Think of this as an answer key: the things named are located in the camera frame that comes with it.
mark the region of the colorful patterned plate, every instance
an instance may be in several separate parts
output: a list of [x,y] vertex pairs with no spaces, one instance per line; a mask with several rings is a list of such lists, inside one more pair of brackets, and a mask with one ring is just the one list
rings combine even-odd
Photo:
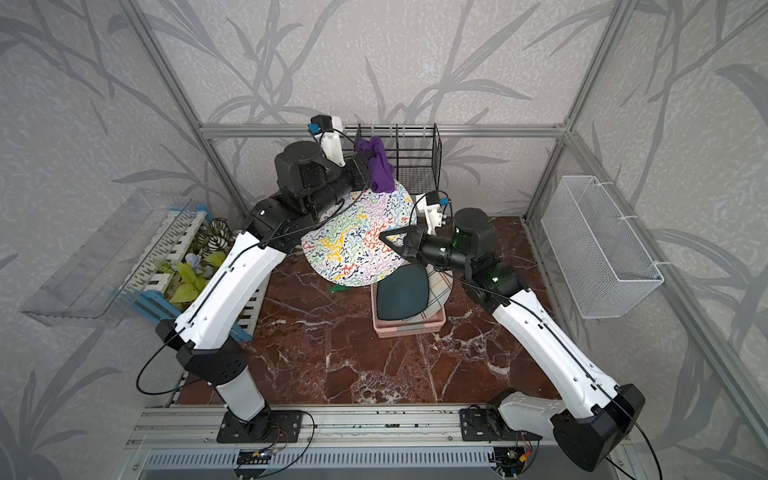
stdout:
[[[362,198],[344,214],[302,238],[306,259],[326,280],[344,286],[365,286],[385,278],[402,263],[400,255],[379,240],[383,230],[404,227],[413,208],[406,189],[395,182],[390,194],[371,190],[344,197],[344,206]],[[338,207],[321,217],[325,220]]]

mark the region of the yellow-green leaf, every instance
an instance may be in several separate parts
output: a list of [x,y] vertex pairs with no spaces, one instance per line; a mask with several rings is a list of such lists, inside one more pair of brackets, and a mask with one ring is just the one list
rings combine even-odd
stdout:
[[168,301],[171,303],[193,302],[198,295],[200,295],[200,292],[195,289],[194,285],[190,285],[189,283],[182,283],[179,285],[179,288],[176,289],[176,292]]
[[211,255],[205,257],[205,261],[218,268],[227,259],[227,254],[224,252],[213,252]]
[[176,270],[179,271],[179,275],[181,275],[181,279],[184,281],[184,283],[192,286],[195,285],[195,282],[197,281],[197,275],[195,275],[195,272],[192,270],[191,266],[184,262],[178,262],[176,263]]
[[199,276],[195,279],[194,285],[195,288],[197,288],[199,291],[203,291],[203,288],[208,284],[208,280],[204,279],[202,276]]

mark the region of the wall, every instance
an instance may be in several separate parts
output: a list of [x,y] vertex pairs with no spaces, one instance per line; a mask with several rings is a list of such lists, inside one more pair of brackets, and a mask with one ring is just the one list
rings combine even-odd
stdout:
[[[141,0],[205,124],[558,124],[613,0]],[[281,143],[217,147],[251,203],[275,191]],[[457,206],[519,214],[552,141],[444,142]]]
[[[578,133],[684,273],[760,385],[766,381],[768,4],[639,5]],[[646,395],[640,424],[665,478],[768,478],[768,457],[656,291],[621,319],[584,320],[531,219],[580,345]],[[650,478],[653,460],[633,434]]]
[[[193,195],[226,216],[211,173],[111,2],[0,5],[0,478],[107,478],[158,347],[129,314],[115,329],[48,328],[18,313],[137,187]],[[162,355],[142,379],[170,388]]]

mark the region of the black cable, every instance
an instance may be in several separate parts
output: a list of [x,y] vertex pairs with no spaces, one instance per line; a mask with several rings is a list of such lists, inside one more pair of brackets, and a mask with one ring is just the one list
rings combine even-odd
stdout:
[[536,320],[538,320],[538,322],[539,322],[540,324],[542,324],[542,325],[543,325],[543,326],[544,326],[544,327],[545,327],[545,328],[546,328],[546,329],[549,331],[549,333],[550,333],[550,334],[551,334],[551,335],[554,337],[554,339],[556,339],[556,340],[558,341],[558,343],[560,343],[560,346],[561,346],[561,347],[563,347],[563,350],[565,350],[565,351],[568,353],[568,355],[569,355],[569,356],[571,356],[571,358],[574,360],[574,362],[576,362],[576,365],[578,365],[578,366],[579,366],[579,368],[581,368],[581,370],[583,370],[583,371],[584,371],[584,374],[587,376],[587,378],[589,378],[589,379],[592,381],[593,385],[597,386],[597,387],[600,389],[600,391],[601,391],[601,392],[603,392],[603,394],[604,394],[604,395],[605,395],[605,396],[608,398],[608,400],[610,400],[611,402],[613,402],[613,403],[614,403],[614,404],[615,404],[615,405],[616,405],[616,406],[617,406],[617,407],[618,407],[618,408],[619,408],[619,409],[620,409],[620,410],[621,410],[621,411],[622,411],[622,412],[623,412],[623,413],[624,413],[624,414],[625,414],[625,415],[626,415],[626,416],[627,416],[627,417],[628,417],[628,418],[629,418],[629,419],[632,421],[632,423],[634,424],[634,426],[636,426],[636,427],[637,427],[637,429],[638,429],[638,430],[640,430],[640,433],[642,434],[643,438],[645,439],[645,442],[648,444],[648,448],[650,449],[650,454],[651,454],[651,455],[654,457],[654,461],[656,462],[656,469],[659,471],[659,480],[663,480],[663,479],[664,479],[664,474],[663,474],[663,473],[662,473],[662,471],[661,471],[661,464],[659,463],[659,458],[656,456],[656,451],[654,451],[654,447],[653,447],[653,446],[652,446],[652,444],[650,443],[650,440],[648,439],[648,435],[646,435],[646,434],[645,434],[645,431],[643,430],[643,428],[642,428],[642,427],[640,427],[640,424],[639,424],[639,423],[637,423],[637,421],[636,421],[636,420],[635,420],[635,419],[632,417],[632,415],[630,415],[630,414],[627,412],[627,410],[625,410],[625,409],[624,409],[624,407],[623,407],[623,406],[621,406],[621,404],[620,404],[619,402],[617,402],[616,400],[614,400],[614,398],[613,398],[612,396],[608,395],[608,393],[607,393],[605,390],[603,390],[603,387],[602,387],[602,386],[600,386],[600,384],[598,384],[597,380],[595,380],[595,379],[594,379],[594,377],[593,377],[593,376],[592,376],[592,375],[589,373],[589,371],[588,371],[588,370],[587,370],[587,369],[586,369],[586,368],[585,368],[585,367],[584,367],[584,366],[581,364],[581,362],[580,362],[580,361],[579,361],[579,360],[576,358],[576,356],[573,354],[573,352],[571,352],[571,351],[568,349],[568,347],[566,347],[566,346],[565,346],[565,344],[563,343],[563,341],[562,341],[562,340],[560,340],[560,337],[558,337],[557,335],[555,335],[555,334],[554,334],[554,332],[552,331],[552,329],[551,329],[551,328],[549,328],[549,325],[547,325],[546,323],[544,323],[544,320],[540,319],[540,318],[538,317],[538,315],[536,315],[535,313],[533,313],[533,311],[532,311],[531,309],[529,309],[528,307],[526,307],[525,305],[523,305],[523,304],[521,304],[521,303],[519,303],[519,302],[516,302],[516,301],[514,301],[513,299],[511,299],[511,298],[509,298],[509,297],[503,296],[503,295],[501,295],[500,293],[496,293],[496,292],[494,292],[494,291],[492,291],[492,290],[487,290],[487,289],[485,289],[485,288],[482,288],[482,287],[480,287],[480,286],[472,285],[472,284],[471,284],[471,283],[469,283],[469,282],[465,282],[464,280],[461,280],[461,279],[458,279],[458,278],[456,278],[455,276],[453,276],[453,275],[452,275],[452,274],[450,274],[450,273],[449,273],[449,275],[450,275],[451,277],[453,277],[453,279],[454,279],[454,280],[458,280],[459,282],[461,282],[461,283],[464,283],[465,285],[468,285],[468,286],[470,286],[470,287],[472,287],[472,288],[476,288],[477,290],[482,290],[482,291],[484,291],[484,292],[488,292],[488,293],[491,293],[491,294],[493,294],[493,295],[499,296],[499,297],[501,297],[502,299],[506,299],[506,300],[509,300],[510,302],[514,303],[515,305],[517,305],[517,306],[520,306],[521,308],[523,308],[523,309],[527,310],[527,311],[528,311],[528,313],[530,313],[530,314],[531,314],[531,315],[532,315],[532,316],[533,316],[533,317],[534,317]]
[[[263,241],[262,243],[263,243],[263,244],[265,244],[265,245],[267,245],[267,246],[269,246],[269,242],[270,242],[270,241],[272,241],[272,240],[277,240],[278,238],[288,237],[289,235],[294,235],[295,233],[299,233],[299,232],[303,232],[303,231],[309,231],[309,230],[315,230],[316,228],[321,228],[321,227],[322,227],[323,225],[325,225],[326,223],[330,222],[330,221],[331,221],[331,220],[333,220],[334,218],[340,217],[340,216],[341,216],[342,214],[344,214],[344,213],[345,213],[347,210],[349,210],[350,208],[352,208],[352,206],[353,206],[354,204],[356,204],[356,203],[358,202],[358,200],[360,200],[360,198],[361,198],[361,197],[362,197],[362,195],[363,195],[363,194],[366,192],[366,190],[368,190],[368,187],[370,186],[370,181],[371,181],[371,179],[369,178],[369,179],[367,180],[367,182],[366,182],[366,185],[365,185],[365,187],[362,189],[362,191],[360,191],[360,195],[358,195],[358,196],[357,196],[357,198],[356,198],[356,199],[355,199],[355,200],[354,200],[354,201],[353,201],[351,204],[349,204],[349,205],[348,205],[348,206],[347,206],[347,207],[346,207],[344,210],[341,210],[341,211],[339,211],[339,210],[336,210],[335,212],[333,212],[333,214],[332,214],[330,217],[326,218],[326,219],[325,219],[325,220],[323,220],[323,221],[320,221],[320,222],[318,222],[318,223],[315,223],[314,225],[309,225],[308,227],[299,228],[298,230],[294,230],[294,231],[291,231],[291,232],[288,232],[288,233],[284,233],[284,234],[282,234],[282,235],[278,235],[277,237],[275,237],[275,236],[272,236],[272,237],[270,237],[269,239],[267,239],[267,240]],[[248,247],[246,250],[248,250],[248,249],[250,249],[250,248],[253,248],[253,247],[255,247],[255,246],[256,246],[256,245],[252,245],[251,247]]]
[[531,458],[525,461],[525,466],[523,467],[522,472],[520,472],[521,475],[523,472],[527,472],[530,469],[531,465],[533,465],[533,461],[536,459],[536,452],[538,452],[538,446],[540,443],[541,443],[540,439],[536,441],[536,449],[531,453]]
[[306,453],[306,450],[307,450],[307,449],[310,447],[310,445],[312,444],[312,439],[314,439],[314,438],[315,438],[315,428],[317,428],[317,425],[315,424],[315,417],[313,417],[313,416],[312,416],[312,414],[311,414],[311,413],[309,413],[309,412],[304,412],[303,410],[297,410],[297,411],[298,411],[298,412],[302,412],[302,413],[304,413],[304,414],[307,414],[307,415],[309,415],[309,416],[310,416],[310,418],[312,419],[312,435],[311,435],[311,436],[310,436],[310,438],[309,438],[309,439],[306,441],[306,447],[304,447],[304,450],[302,450],[302,452],[299,454],[299,456],[298,456],[298,457],[296,457],[296,458],[295,458],[295,459],[294,459],[294,460],[293,460],[291,463],[289,463],[288,465],[286,465],[286,466],[282,467],[280,470],[277,470],[276,472],[268,473],[268,474],[266,474],[266,475],[259,475],[257,478],[266,478],[266,477],[269,477],[269,476],[271,476],[271,475],[276,475],[276,474],[278,474],[278,473],[282,472],[282,471],[283,471],[283,470],[285,470],[286,468],[290,467],[290,466],[291,466],[291,465],[293,465],[294,463],[296,463],[296,462],[298,462],[299,460],[301,460],[301,458],[302,458],[302,457],[304,456],[304,454]]
[[637,479],[636,479],[635,477],[633,477],[632,475],[630,475],[630,474],[626,473],[622,467],[620,467],[619,465],[616,465],[616,464],[614,463],[614,461],[613,461],[613,460],[611,460],[610,458],[608,458],[608,457],[605,457],[605,459],[607,460],[607,462],[608,462],[608,463],[610,463],[611,465],[613,465],[614,467],[616,467],[616,469],[617,469],[619,472],[621,472],[621,473],[625,474],[625,475],[626,475],[627,477],[629,477],[629,478],[632,478],[632,480],[637,480]]
[[342,132],[341,130],[337,130],[337,129],[335,129],[335,128],[333,129],[333,131],[335,131],[335,132],[336,132],[336,133],[338,133],[338,134],[341,134],[341,135],[343,135],[343,136],[344,136],[344,138],[346,138],[347,140],[349,140],[349,141],[351,141],[351,142],[352,142],[352,148],[354,148],[354,149],[355,149],[355,150],[357,150],[357,151],[360,151],[360,149],[357,147],[357,144],[355,143],[355,141],[354,141],[353,139],[349,138],[349,135],[347,135],[347,134],[345,134],[344,132]]
[[[451,197],[449,197],[449,196],[448,196],[448,194],[447,194],[446,192],[444,192],[443,190],[430,190],[429,192],[426,192],[426,193],[424,193],[424,194],[420,194],[420,195],[419,195],[419,200],[421,200],[421,199],[422,199],[423,197],[425,197],[427,194],[430,194],[430,193],[432,193],[432,192],[438,192],[439,194],[443,194],[443,195],[445,195],[445,198],[447,198],[447,199],[448,199],[448,206],[449,206],[449,207],[451,207],[451,224],[452,224],[452,225],[455,227],[455,225],[456,225],[456,220],[454,220],[454,219],[453,219],[453,203],[451,202]],[[410,216],[408,217],[408,226],[409,226],[409,227],[411,226],[411,222],[412,222],[412,218],[413,218],[413,211],[416,209],[416,204],[417,204],[418,202],[419,202],[418,200],[417,200],[417,201],[415,201],[415,202],[413,202],[413,207],[411,207],[411,214],[410,214]]]
[[136,376],[136,390],[138,390],[139,392],[141,392],[141,393],[143,393],[145,395],[165,395],[166,393],[176,392],[177,390],[180,390],[180,389],[184,388],[187,385],[192,385],[193,383],[197,383],[197,382],[202,380],[202,379],[193,380],[193,381],[191,381],[189,383],[186,383],[186,384],[184,384],[182,386],[178,386],[175,389],[166,390],[165,392],[147,392],[146,390],[142,389],[139,386],[139,380],[141,379],[141,375],[144,373],[144,370],[147,369],[149,364],[152,363],[152,360],[154,360],[154,357],[160,355],[160,352],[162,352],[163,349],[165,347],[167,347],[168,344],[171,343],[176,337],[178,337],[184,330],[185,329],[181,329],[178,332],[176,332],[176,335],[174,335],[170,339],[166,340],[165,343],[163,343],[160,346],[160,348],[157,349],[157,351],[151,357],[149,357],[149,360],[147,360],[147,362],[144,364],[144,366],[141,367],[141,370],[139,370],[139,374]]

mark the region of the red marble floor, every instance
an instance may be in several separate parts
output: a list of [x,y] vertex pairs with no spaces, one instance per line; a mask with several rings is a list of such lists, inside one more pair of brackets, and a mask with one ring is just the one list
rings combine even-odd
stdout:
[[[552,315],[520,219],[492,221],[497,253]],[[439,333],[390,339],[373,331],[369,287],[329,293],[330,285],[301,252],[290,254],[273,271],[253,342],[244,346],[249,369],[269,403],[474,403],[487,402],[508,387],[559,398],[517,339],[473,304],[458,282]],[[221,401],[198,382],[182,389],[179,403]]]

